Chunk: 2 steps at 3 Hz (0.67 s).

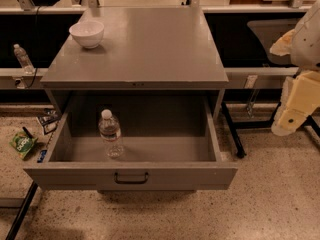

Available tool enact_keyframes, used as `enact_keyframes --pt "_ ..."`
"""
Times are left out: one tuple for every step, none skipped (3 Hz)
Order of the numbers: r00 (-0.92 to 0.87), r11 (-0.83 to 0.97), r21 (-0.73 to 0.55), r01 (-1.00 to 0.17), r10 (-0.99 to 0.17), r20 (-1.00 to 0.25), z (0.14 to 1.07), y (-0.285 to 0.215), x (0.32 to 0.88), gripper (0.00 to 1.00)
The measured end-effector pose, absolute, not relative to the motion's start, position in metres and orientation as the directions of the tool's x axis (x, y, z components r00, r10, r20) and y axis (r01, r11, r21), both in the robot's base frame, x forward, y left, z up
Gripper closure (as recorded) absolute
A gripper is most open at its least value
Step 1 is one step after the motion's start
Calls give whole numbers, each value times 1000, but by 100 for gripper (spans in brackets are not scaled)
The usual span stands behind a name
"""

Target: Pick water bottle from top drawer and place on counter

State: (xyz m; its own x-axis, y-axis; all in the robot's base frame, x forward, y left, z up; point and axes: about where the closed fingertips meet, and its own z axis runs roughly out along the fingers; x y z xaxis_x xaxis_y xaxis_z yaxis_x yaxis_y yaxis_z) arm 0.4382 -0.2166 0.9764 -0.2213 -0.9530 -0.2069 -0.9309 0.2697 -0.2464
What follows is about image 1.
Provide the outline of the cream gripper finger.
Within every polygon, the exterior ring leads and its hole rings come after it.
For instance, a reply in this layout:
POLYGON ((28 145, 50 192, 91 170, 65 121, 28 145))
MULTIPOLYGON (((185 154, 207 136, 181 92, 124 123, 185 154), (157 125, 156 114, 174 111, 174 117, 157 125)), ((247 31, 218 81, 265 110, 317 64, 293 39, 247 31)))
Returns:
POLYGON ((293 86, 292 77, 287 77, 283 83, 280 106, 276 111, 271 131, 277 136, 287 136, 294 133, 306 120, 303 114, 289 110, 286 106, 293 86))
POLYGON ((295 30, 289 30, 282 37, 280 37, 269 49, 270 53, 277 56, 285 56, 292 53, 293 37, 295 30))

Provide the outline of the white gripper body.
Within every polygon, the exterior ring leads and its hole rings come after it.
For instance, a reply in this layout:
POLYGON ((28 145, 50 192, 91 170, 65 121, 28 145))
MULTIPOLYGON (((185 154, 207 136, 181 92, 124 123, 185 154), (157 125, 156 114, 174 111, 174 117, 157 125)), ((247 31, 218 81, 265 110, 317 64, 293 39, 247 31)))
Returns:
POLYGON ((320 106, 320 73, 307 71, 297 76, 286 106, 304 116, 311 115, 320 106))

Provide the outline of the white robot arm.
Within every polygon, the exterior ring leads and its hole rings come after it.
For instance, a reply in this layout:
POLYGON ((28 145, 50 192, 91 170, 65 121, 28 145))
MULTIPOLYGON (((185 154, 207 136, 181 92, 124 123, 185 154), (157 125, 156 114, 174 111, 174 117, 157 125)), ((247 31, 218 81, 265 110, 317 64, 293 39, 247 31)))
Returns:
POLYGON ((271 54, 289 55, 300 73, 283 83, 281 105, 271 131, 277 136, 294 133, 320 106, 320 1, 316 1, 295 28, 280 37, 271 54))

